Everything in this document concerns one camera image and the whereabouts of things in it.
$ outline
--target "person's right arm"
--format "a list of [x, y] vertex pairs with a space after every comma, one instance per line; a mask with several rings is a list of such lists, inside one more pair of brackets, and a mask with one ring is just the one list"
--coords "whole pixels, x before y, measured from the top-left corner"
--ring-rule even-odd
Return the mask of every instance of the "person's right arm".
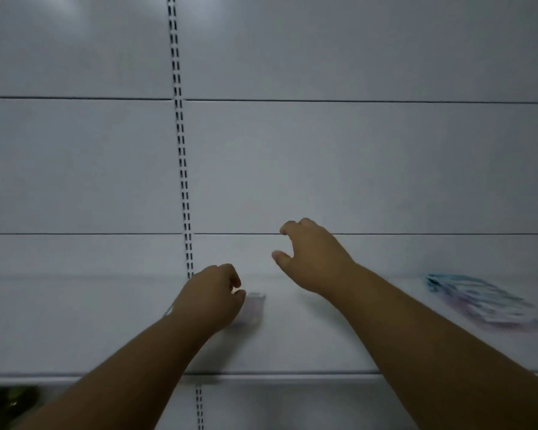
[[281, 228], [294, 257], [273, 258], [348, 320], [417, 425], [538, 429], [538, 377], [356, 264], [309, 219]]

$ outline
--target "person's right hand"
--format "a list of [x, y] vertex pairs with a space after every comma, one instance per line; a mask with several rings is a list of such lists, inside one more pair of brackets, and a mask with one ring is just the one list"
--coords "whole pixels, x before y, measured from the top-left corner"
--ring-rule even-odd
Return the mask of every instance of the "person's right hand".
[[337, 239], [311, 219], [289, 221], [279, 232], [291, 238], [294, 256], [275, 251], [273, 260], [304, 289], [328, 299], [358, 267]]

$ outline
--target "person's left arm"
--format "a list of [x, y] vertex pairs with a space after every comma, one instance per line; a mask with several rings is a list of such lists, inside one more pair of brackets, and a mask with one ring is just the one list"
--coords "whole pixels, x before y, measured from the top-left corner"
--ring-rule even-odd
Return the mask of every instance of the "person's left arm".
[[19, 430], [153, 429], [194, 355], [241, 309], [245, 291], [230, 264], [183, 287], [169, 315], [144, 330]]

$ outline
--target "forearm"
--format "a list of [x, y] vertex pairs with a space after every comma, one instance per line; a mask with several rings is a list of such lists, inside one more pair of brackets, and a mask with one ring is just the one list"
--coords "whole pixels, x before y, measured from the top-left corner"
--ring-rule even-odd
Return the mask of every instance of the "forearm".
[[360, 266], [343, 281], [329, 300], [422, 428], [538, 428], [538, 377]]
[[206, 340], [182, 321], [164, 317], [20, 429], [152, 429]]

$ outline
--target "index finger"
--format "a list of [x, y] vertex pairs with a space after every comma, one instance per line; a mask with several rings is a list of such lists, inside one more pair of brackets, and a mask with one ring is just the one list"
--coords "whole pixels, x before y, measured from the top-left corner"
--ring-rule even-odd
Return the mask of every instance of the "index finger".
[[239, 279], [239, 275], [237, 274], [237, 270], [233, 264], [222, 264], [219, 266], [219, 268], [222, 269], [223, 273], [227, 275], [232, 287], [241, 287], [241, 279]]
[[289, 220], [286, 224], [281, 226], [279, 233], [283, 235], [293, 236], [297, 231], [300, 231], [301, 225], [294, 220]]

